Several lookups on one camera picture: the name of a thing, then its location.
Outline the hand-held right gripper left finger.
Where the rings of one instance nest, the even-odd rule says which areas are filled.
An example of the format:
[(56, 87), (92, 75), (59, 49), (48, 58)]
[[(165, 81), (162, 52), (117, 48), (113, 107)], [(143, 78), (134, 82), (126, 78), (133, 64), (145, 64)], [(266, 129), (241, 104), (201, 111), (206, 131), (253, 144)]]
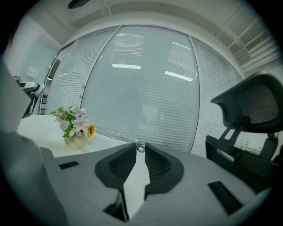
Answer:
[(123, 185), (136, 163), (136, 144), (54, 157), (41, 149), (51, 186), (67, 226), (124, 225), (129, 216)]

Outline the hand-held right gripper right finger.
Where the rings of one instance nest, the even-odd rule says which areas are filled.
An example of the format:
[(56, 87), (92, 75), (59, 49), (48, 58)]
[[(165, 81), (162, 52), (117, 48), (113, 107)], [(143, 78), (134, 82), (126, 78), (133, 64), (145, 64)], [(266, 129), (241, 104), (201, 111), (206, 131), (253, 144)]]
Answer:
[(267, 197), (216, 163), (186, 152), (145, 146), (150, 183), (131, 226), (241, 226)]

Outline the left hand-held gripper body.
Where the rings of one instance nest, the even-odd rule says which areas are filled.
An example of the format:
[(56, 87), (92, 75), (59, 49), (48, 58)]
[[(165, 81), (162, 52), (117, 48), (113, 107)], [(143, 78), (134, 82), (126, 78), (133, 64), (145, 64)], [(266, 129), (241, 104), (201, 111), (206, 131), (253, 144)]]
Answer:
[[(19, 76), (13, 76), (13, 79), (19, 84), (20, 81), (20, 77)], [(33, 108), (34, 108), (34, 104), (37, 103), (38, 97), (35, 95), (35, 92), (38, 91), (38, 89), (22, 89), (27, 95), (28, 97), (31, 99), (24, 115), (23, 118), (29, 117), (32, 113), (33, 113)]]

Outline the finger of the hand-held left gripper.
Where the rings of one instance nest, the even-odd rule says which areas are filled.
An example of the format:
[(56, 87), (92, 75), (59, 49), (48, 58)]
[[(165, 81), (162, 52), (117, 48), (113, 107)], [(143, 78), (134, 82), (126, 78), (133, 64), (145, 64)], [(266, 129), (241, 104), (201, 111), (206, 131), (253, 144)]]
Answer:
[(39, 84), (35, 82), (20, 82), (19, 85), (22, 89), (38, 89), (39, 88)]

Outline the artificial flowers in pot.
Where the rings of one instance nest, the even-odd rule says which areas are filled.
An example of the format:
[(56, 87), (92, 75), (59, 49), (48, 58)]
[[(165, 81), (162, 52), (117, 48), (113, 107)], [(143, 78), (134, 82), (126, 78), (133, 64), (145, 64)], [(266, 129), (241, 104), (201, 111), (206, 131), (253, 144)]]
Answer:
[(61, 106), (50, 115), (55, 117), (55, 122), (63, 131), (62, 138), (68, 148), (77, 150), (92, 141), (96, 128), (87, 119), (85, 108), (70, 106), (65, 109)]

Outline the black mesh office chair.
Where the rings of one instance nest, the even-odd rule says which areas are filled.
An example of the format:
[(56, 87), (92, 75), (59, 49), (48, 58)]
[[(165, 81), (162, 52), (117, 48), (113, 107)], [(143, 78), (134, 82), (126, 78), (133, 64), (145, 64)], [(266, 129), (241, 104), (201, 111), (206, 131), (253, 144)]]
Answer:
[(268, 133), (264, 146), (261, 150), (260, 157), (271, 160), (279, 143), (278, 136), (275, 133)]
[(241, 132), (283, 131), (283, 85), (273, 75), (256, 73), (216, 96), (226, 130), (219, 139), (207, 136), (206, 156), (245, 182), (255, 193), (274, 186), (283, 166), (235, 147)]

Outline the ceiling air vent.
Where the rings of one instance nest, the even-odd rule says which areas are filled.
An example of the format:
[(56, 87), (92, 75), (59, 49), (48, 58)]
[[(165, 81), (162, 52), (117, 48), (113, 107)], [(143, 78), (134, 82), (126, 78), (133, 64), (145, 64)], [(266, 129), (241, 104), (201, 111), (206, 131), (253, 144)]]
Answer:
[(253, 40), (251, 40), (248, 44), (245, 45), (245, 49), (252, 53), (256, 51), (257, 49), (261, 48), (268, 42), (270, 42), (270, 34), (267, 30), (263, 31), (261, 34), (259, 34), (257, 37), (255, 37)]

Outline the white wall sign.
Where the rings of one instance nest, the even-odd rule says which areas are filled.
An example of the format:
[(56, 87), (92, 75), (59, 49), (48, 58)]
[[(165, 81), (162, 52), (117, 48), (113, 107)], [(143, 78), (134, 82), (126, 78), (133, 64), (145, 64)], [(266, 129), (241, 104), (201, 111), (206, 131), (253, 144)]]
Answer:
[(27, 76), (37, 78), (39, 70), (34, 67), (29, 67), (27, 70)]

